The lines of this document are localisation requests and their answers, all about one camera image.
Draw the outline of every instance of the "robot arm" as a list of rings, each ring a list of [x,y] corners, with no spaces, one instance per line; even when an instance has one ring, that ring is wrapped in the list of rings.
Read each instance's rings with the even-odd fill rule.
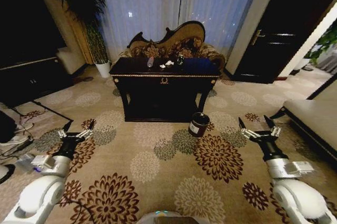
[[[306,219],[316,219],[319,224],[337,224],[336,218],[327,208],[323,196],[297,180],[302,174],[313,171],[309,162],[290,162],[275,141],[281,129],[268,117],[264,116],[270,131],[253,132],[247,129],[239,118],[241,133],[259,144],[273,180],[273,193],[279,204],[285,209],[294,224],[309,224]]]
[[[74,158],[78,143],[93,133],[93,122],[89,129],[81,133],[66,133],[70,123],[59,131],[63,143],[60,149],[50,155],[38,155],[32,161],[40,177],[30,183],[20,194],[20,199],[9,212],[3,224],[40,224],[44,223],[59,202],[64,192],[64,182],[69,173],[70,162]]]

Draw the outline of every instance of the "trash can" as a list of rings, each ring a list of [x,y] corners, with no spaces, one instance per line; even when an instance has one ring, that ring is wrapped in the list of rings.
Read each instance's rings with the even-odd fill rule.
[[[194,137],[202,137],[209,123],[210,118],[205,113],[196,112],[192,115],[189,133]]]

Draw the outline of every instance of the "television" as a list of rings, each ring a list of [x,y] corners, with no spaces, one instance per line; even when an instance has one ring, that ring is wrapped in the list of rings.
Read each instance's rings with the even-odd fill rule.
[[[0,2],[0,69],[53,57],[66,46],[43,0]]]

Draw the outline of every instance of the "carpet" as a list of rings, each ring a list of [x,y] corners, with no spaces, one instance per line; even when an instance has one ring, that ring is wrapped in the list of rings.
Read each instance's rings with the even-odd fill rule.
[[[93,136],[76,149],[65,189],[65,196],[86,206],[95,223],[136,223],[156,210],[204,217],[210,223],[290,223],[272,194],[259,146],[239,134],[237,119],[252,130],[267,129],[264,114],[273,115],[287,99],[305,99],[329,74],[301,71],[273,84],[219,79],[206,100],[204,112],[211,123],[202,138],[189,135],[188,123],[124,122],[113,81],[101,78],[94,67],[81,75],[86,76],[94,79],[38,101],[72,118],[70,131],[95,123]],[[34,143],[19,154],[54,153],[60,146],[57,130],[67,121],[31,103],[17,109],[25,114],[23,123],[35,123],[30,130]],[[2,110],[18,120],[13,111]],[[275,121],[282,128],[279,148],[292,161],[312,163],[316,173],[302,180],[319,190],[336,214],[335,171],[291,127],[289,118]],[[16,169],[0,185],[0,220],[38,177]],[[47,223],[93,223],[87,209],[63,197]]]

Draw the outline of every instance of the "curtain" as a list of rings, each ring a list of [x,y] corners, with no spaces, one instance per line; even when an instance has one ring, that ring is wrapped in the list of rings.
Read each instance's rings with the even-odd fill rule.
[[[166,27],[178,26],[180,0],[106,0],[106,5],[101,31],[112,62],[137,33],[159,41]]]
[[[251,0],[182,0],[179,24],[200,21],[206,29],[205,41],[229,55],[250,3]]]

